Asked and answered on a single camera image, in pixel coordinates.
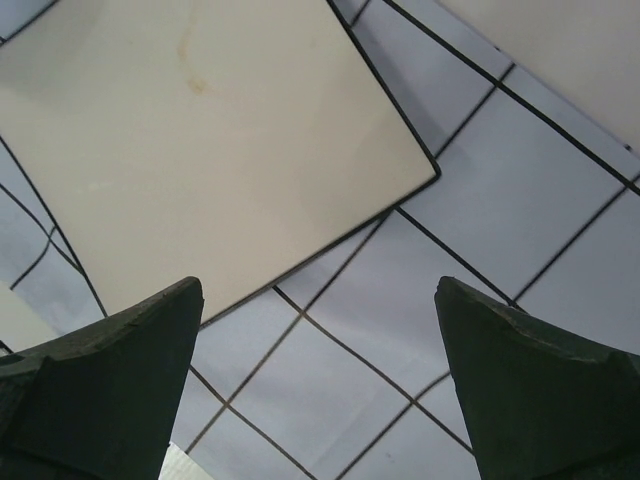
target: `beige tabletop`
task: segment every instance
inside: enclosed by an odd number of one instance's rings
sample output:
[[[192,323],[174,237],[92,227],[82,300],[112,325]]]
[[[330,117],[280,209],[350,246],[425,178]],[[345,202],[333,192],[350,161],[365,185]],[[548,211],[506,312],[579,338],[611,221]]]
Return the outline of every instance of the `beige tabletop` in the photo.
[[[619,140],[640,150],[640,2],[439,1]]]
[[[110,313],[195,275],[207,318],[436,175],[323,0],[60,0],[0,105]]]

